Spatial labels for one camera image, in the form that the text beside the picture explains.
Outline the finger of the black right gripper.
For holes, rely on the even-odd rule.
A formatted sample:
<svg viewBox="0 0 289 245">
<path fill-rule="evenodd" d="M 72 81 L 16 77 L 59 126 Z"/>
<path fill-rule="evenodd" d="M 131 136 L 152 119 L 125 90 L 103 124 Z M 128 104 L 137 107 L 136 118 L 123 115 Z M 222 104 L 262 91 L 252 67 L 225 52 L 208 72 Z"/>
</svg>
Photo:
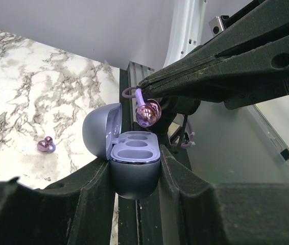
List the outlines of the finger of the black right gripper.
<svg viewBox="0 0 289 245">
<path fill-rule="evenodd" d="M 225 31 L 169 66 L 187 66 L 190 64 L 187 57 L 198 62 L 213 56 L 241 54 L 288 35 L 289 1 L 264 1 Z M 147 79 L 162 75 L 167 67 L 143 79 L 140 86 L 144 87 Z"/>
<path fill-rule="evenodd" d="M 144 83 L 144 98 L 184 97 L 229 110 L 289 95 L 289 35 L 241 54 L 167 67 Z"/>
</svg>

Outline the lavender earbud charging case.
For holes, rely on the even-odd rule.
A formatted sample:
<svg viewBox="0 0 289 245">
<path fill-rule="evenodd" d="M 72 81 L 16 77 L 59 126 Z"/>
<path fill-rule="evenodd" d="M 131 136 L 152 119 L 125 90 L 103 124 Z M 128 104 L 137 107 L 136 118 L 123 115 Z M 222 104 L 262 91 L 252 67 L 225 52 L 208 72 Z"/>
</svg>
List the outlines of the lavender earbud charging case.
<svg viewBox="0 0 289 245">
<path fill-rule="evenodd" d="M 149 197 L 161 168 L 158 138 L 145 131 L 122 132 L 122 106 L 108 104 L 84 119 L 83 141 L 94 156 L 107 160 L 115 192 L 130 200 Z"/>
</svg>

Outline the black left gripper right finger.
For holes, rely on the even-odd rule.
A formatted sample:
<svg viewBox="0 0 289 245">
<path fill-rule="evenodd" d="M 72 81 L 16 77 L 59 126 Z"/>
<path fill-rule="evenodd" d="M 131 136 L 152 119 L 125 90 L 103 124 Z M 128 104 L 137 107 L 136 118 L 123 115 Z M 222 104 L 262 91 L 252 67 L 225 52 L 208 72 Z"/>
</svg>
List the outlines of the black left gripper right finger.
<svg viewBox="0 0 289 245">
<path fill-rule="evenodd" d="M 164 244 L 289 244 L 289 184 L 210 184 L 160 152 Z"/>
</svg>

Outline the purple earbud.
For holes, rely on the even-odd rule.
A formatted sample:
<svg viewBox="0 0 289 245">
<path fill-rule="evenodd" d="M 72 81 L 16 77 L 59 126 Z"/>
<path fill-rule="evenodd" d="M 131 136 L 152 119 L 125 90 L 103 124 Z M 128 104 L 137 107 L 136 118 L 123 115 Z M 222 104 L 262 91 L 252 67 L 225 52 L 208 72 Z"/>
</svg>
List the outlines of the purple earbud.
<svg viewBox="0 0 289 245">
<path fill-rule="evenodd" d="M 37 149 L 41 152 L 53 153 L 56 150 L 56 146 L 53 139 L 47 136 L 37 143 Z"/>
<path fill-rule="evenodd" d="M 159 103 L 154 99 L 145 100 L 141 88 L 126 88 L 122 96 L 127 99 L 136 99 L 135 117 L 141 127 L 148 128 L 160 120 L 162 111 Z"/>
</svg>

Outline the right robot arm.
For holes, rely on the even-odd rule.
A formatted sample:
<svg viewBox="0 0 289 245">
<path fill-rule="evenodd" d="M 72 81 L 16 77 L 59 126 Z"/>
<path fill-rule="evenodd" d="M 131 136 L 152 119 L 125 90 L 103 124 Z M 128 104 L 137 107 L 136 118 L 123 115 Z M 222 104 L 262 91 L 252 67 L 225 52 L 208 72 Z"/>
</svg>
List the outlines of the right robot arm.
<svg viewBox="0 0 289 245">
<path fill-rule="evenodd" d="M 201 44 L 206 1 L 175 1 L 164 68 L 145 99 L 184 97 L 236 109 L 289 95 L 289 1 L 252 1 Z"/>
</svg>

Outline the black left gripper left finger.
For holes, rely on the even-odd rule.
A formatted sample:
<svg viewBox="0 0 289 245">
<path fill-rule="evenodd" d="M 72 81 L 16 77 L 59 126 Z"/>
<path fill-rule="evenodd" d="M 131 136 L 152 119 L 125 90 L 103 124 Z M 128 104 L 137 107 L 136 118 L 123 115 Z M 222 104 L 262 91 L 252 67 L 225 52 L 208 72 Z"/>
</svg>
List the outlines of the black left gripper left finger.
<svg viewBox="0 0 289 245">
<path fill-rule="evenodd" d="M 0 244 L 109 244 L 114 197 L 100 158 L 45 189 L 0 182 Z"/>
</svg>

